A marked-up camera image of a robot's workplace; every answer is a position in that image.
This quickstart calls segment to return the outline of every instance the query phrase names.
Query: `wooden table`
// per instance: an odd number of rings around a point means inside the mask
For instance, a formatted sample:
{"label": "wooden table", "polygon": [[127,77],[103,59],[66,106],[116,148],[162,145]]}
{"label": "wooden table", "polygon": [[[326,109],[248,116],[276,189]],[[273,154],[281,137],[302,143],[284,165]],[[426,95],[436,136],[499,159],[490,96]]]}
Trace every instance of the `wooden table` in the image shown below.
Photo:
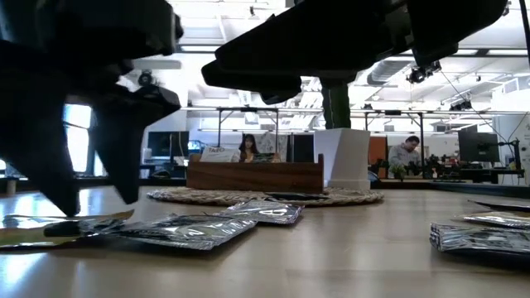
{"label": "wooden table", "polygon": [[[528,298],[529,275],[431,249],[429,223],[476,209],[466,200],[478,197],[384,192],[383,204],[306,209],[294,228],[259,227],[211,253],[121,242],[0,252],[0,297]],[[81,203],[82,214],[127,208],[109,187],[83,190]],[[135,207],[134,220],[221,209],[145,196]],[[0,214],[11,213],[60,214],[41,195],[0,200]]]}

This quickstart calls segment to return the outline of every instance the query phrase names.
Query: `fluorescent light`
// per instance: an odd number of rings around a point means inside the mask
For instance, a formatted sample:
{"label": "fluorescent light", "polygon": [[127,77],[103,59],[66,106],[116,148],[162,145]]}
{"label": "fluorescent light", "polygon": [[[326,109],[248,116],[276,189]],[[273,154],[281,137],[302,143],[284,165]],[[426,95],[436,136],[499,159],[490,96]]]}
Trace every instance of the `fluorescent light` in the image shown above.
{"label": "fluorescent light", "polygon": [[[199,128],[199,132],[218,132],[219,129],[216,128]],[[276,132],[276,130],[267,130],[267,129],[229,129],[221,128],[221,132]],[[291,132],[314,132],[313,130],[303,130],[303,129],[278,129],[278,133],[291,133]]]}
{"label": "fluorescent light", "polygon": [[[420,134],[420,132],[372,132],[370,131],[372,135],[381,135],[381,136],[388,136],[388,135],[411,135],[411,134]],[[423,132],[424,135],[437,135],[437,134],[446,134],[445,132]]]}
{"label": "fluorescent light", "polygon": [[489,50],[488,55],[527,55],[527,50]]}
{"label": "fluorescent light", "polygon": [[321,108],[279,108],[280,113],[320,113],[323,112]]}
{"label": "fluorescent light", "polygon": [[385,59],[385,61],[414,61],[414,57],[411,56],[392,56]]}
{"label": "fluorescent light", "polygon": [[202,108],[202,107],[182,107],[181,111],[199,111],[199,112],[208,112],[208,111],[217,111],[217,108]]}
{"label": "fluorescent light", "polygon": [[215,52],[217,49],[219,49],[220,46],[181,46],[181,50],[183,52],[204,52],[204,53],[210,53]]}
{"label": "fluorescent light", "polygon": [[476,55],[478,50],[458,50],[455,55]]}

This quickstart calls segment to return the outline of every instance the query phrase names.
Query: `sign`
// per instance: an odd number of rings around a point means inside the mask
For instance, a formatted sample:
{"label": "sign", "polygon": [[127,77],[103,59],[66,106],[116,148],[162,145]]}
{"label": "sign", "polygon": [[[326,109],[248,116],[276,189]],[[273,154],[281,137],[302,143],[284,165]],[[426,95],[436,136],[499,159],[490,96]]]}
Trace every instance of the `sign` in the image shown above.
{"label": "sign", "polygon": [[202,152],[202,162],[239,162],[240,152],[238,149],[227,149],[223,147],[206,147]]}

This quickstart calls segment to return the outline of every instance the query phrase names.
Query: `round woven mat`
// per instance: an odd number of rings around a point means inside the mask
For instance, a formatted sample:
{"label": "round woven mat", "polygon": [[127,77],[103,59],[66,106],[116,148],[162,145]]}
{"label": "round woven mat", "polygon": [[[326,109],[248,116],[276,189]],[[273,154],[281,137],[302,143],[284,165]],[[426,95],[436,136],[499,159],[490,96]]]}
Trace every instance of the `round woven mat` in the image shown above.
{"label": "round woven mat", "polygon": [[371,190],[347,190],[326,188],[325,199],[289,200],[275,199],[270,195],[257,191],[234,190],[194,190],[186,187],[174,187],[154,190],[147,197],[159,201],[181,204],[207,204],[231,206],[251,199],[271,200],[285,204],[305,205],[306,207],[323,207],[347,204],[373,204],[383,199],[383,194]]}

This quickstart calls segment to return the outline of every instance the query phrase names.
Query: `shirt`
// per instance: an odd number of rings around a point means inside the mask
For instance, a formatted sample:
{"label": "shirt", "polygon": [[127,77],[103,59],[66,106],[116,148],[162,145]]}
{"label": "shirt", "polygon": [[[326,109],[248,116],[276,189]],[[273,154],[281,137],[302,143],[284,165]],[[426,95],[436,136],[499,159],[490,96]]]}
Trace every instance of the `shirt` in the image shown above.
{"label": "shirt", "polygon": [[414,162],[415,165],[421,164],[422,159],[420,158],[420,153],[416,150],[413,150],[412,152],[407,151],[407,149],[405,149],[405,144],[403,143],[390,148],[390,152],[388,153],[388,163],[390,166],[408,166],[410,162]]}

